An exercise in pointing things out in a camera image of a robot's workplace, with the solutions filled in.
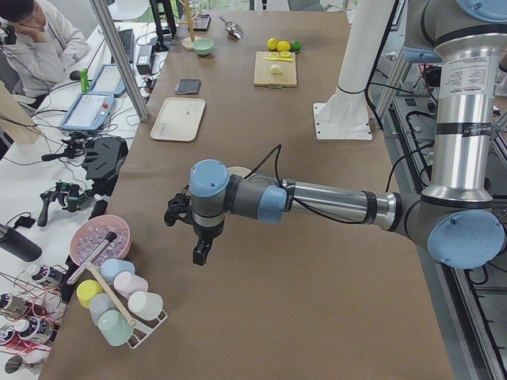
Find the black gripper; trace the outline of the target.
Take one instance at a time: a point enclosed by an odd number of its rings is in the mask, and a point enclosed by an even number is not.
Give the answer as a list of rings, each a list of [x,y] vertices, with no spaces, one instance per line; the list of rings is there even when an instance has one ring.
[[[210,241],[223,232],[225,216],[223,212],[213,216],[203,216],[193,209],[191,196],[186,185],[176,196],[168,201],[164,223],[173,226],[177,221],[193,227],[199,241],[193,249],[193,263],[206,265],[210,251]]]

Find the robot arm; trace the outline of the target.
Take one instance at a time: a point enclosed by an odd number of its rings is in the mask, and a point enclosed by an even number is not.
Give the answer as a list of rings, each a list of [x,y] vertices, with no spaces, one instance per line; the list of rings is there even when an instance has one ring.
[[[408,16],[408,60],[443,63],[429,186],[419,196],[378,195],[281,180],[257,170],[240,177],[220,161],[199,161],[164,216],[167,225],[180,221],[194,229],[195,264],[206,263],[226,214],[276,223],[297,207],[344,224],[376,224],[452,268],[477,268],[502,251],[506,233],[491,211],[484,181],[494,83],[506,46],[506,4],[412,1]]]

